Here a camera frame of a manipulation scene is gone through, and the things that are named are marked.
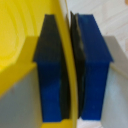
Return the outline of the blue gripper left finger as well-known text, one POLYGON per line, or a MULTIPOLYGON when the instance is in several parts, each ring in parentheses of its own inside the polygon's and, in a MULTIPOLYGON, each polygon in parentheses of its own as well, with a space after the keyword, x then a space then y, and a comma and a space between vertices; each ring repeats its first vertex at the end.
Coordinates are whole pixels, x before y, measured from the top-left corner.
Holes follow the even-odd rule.
POLYGON ((26 39, 18 62, 0 72, 0 128, 70 128, 70 93, 57 22, 26 39))

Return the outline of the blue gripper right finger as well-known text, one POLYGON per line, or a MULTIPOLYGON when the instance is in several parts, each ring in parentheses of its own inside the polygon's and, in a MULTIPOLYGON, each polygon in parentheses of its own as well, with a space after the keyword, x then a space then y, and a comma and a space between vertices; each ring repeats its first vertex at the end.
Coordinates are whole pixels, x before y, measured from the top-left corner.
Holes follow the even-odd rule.
POLYGON ((128 58, 92 15, 71 14, 79 114, 103 128, 128 128, 128 58))

